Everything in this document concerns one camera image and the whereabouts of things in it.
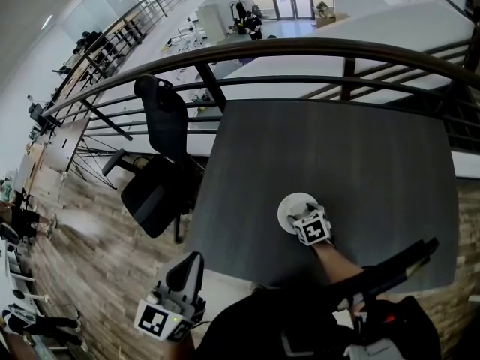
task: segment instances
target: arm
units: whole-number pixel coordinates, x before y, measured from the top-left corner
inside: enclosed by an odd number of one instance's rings
[[[328,243],[317,243],[312,247],[318,255],[318,258],[325,269],[327,277],[332,284],[352,278],[353,276],[356,276],[364,271],[362,267],[359,267],[348,260],[344,255],[342,255],[340,252],[338,252],[338,250],[333,248]],[[388,300],[385,295],[379,295],[376,298]],[[360,311],[364,305],[364,303],[356,305],[350,310],[350,314],[353,315],[355,312]]]
[[[259,31],[262,28],[262,20],[257,16],[255,17],[255,31]]]
[[[184,339],[176,344],[166,344],[165,359],[166,360],[189,360],[194,357],[195,346],[191,332],[188,332]]]

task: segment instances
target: railing baluster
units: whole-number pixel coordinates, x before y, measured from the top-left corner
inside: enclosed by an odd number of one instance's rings
[[[131,25],[127,19],[123,19],[123,22],[125,23],[125,27],[127,28],[127,31],[128,33],[132,36],[132,38],[135,40],[135,43],[138,45],[138,44],[141,44],[142,41],[140,39],[140,37],[138,36],[137,34],[137,31],[135,31],[135,28],[133,25]]]
[[[208,92],[215,100],[215,103],[220,108],[220,111],[225,110],[225,104],[227,99],[225,98],[222,88],[218,85],[217,78],[212,72],[212,69],[208,64],[195,64],[195,68],[198,71],[199,75],[202,77],[203,82],[205,83]]]
[[[118,127],[112,120],[105,117],[105,115],[100,112],[97,108],[95,108],[92,104],[90,104],[86,99],[80,101],[85,107],[91,110],[97,117],[102,120],[105,124],[109,125],[112,129],[114,129],[117,134],[122,135],[128,141],[132,141],[132,136],[127,135],[120,127]]]
[[[344,77],[354,77],[355,76],[355,66],[356,60],[354,58],[345,58],[343,60],[343,76]],[[348,101],[350,100],[350,95],[352,93],[353,85],[352,84],[343,84],[342,90],[340,91],[340,100]]]
[[[106,78],[107,75],[100,69],[100,67],[97,65],[96,62],[94,62],[90,56],[86,56],[85,57],[86,60],[88,60],[88,62],[90,63],[90,65],[100,74],[100,76],[102,76],[103,78]]]
[[[164,8],[162,7],[162,4],[160,4],[160,0],[156,0],[157,4],[158,4],[158,7],[160,7],[160,9],[162,10],[163,12],[163,15],[165,17],[168,17],[167,13],[165,12]]]

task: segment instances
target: wooden floor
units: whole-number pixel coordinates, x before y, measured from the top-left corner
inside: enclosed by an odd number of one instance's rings
[[[43,304],[45,311],[67,317],[81,311],[90,357],[77,349],[78,359],[161,359],[161,344],[142,337],[133,321],[157,270],[183,245],[173,244],[172,230],[149,238],[107,187],[68,176],[60,200],[65,209],[56,212],[52,241],[38,238],[30,248],[36,290],[59,305]],[[51,211],[39,207],[41,214]]]
[[[468,295],[480,292],[480,184],[459,185],[458,191],[460,250],[455,283],[416,295],[439,330],[444,353],[452,351],[470,321]],[[140,335],[133,321],[138,301],[154,285],[157,270],[179,254],[183,245],[173,244],[171,227],[159,238],[149,238],[126,213],[119,192],[76,176],[66,178],[60,203],[66,206],[57,211],[52,241],[38,238],[29,252],[36,290],[49,294],[54,304],[43,304],[44,310],[50,316],[67,317],[74,315],[75,308],[81,311],[82,335],[90,351],[86,355],[73,348],[78,359],[162,359],[162,344]],[[39,207],[42,215],[52,211]],[[183,217],[181,233],[188,231],[189,220],[189,215]],[[228,281],[241,288],[232,299],[249,293],[248,282],[230,278],[221,283]],[[206,278],[203,288],[211,283]],[[209,308],[220,311],[228,304],[216,299],[222,293],[210,289],[209,294],[202,294],[208,300],[207,312]],[[455,315],[449,316],[452,308],[456,308]],[[196,342],[207,328],[203,325],[193,333]]]

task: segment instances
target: black sleeve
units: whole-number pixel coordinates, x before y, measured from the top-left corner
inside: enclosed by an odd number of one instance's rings
[[[24,328],[27,325],[26,322],[24,322],[22,319],[16,317],[15,315],[10,316],[7,324],[8,324],[8,328],[11,331],[16,332],[20,336],[23,336]]]
[[[193,358],[250,359],[255,353],[255,359],[287,360],[282,341],[282,332],[287,327],[294,327],[301,336],[309,332],[308,337],[315,337],[314,343],[326,343],[328,348],[334,344],[345,350],[346,345],[338,345],[335,338],[348,340],[348,335],[338,331],[337,321],[331,313],[323,313],[319,307],[311,308],[306,318],[297,309],[286,307],[291,300],[289,295],[283,297],[281,291],[259,290],[230,305],[208,327]]]

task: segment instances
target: office chair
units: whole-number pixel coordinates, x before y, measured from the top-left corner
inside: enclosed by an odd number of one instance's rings
[[[34,120],[40,126],[40,135],[42,136],[45,132],[53,129],[54,127],[60,127],[62,124],[57,121],[53,116],[47,116],[46,118],[42,116],[44,108],[39,103],[32,103],[28,108],[28,113],[30,114],[30,119]]]
[[[22,241],[18,236],[18,233],[6,223],[0,224],[0,238],[2,240],[7,240],[11,244],[18,245]]]
[[[161,153],[139,169],[124,160],[121,149],[102,169],[107,176],[118,166],[135,177],[121,193],[121,201],[135,221],[152,238],[158,237],[175,220],[175,243],[180,243],[180,215],[194,206],[201,176],[197,164],[187,154],[188,114],[185,102],[172,84],[152,75],[139,77],[135,95],[142,98],[151,147]]]

